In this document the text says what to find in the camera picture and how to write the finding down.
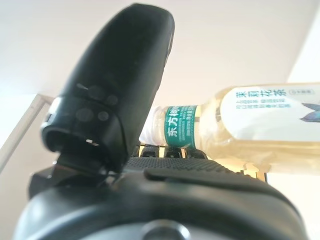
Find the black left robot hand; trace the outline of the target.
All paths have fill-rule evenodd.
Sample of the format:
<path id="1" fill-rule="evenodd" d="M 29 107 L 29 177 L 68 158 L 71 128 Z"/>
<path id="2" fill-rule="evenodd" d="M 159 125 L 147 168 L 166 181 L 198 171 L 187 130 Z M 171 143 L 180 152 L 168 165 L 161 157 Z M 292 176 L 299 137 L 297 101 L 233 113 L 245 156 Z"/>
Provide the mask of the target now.
<path id="1" fill-rule="evenodd" d="M 172 14 L 134 3 L 82 55 L 41 127 L 58 152 L 32 175 L 15 240 L 306 240 L 270 185 L 204 159 L 129 170 L 161 84 Z"/>

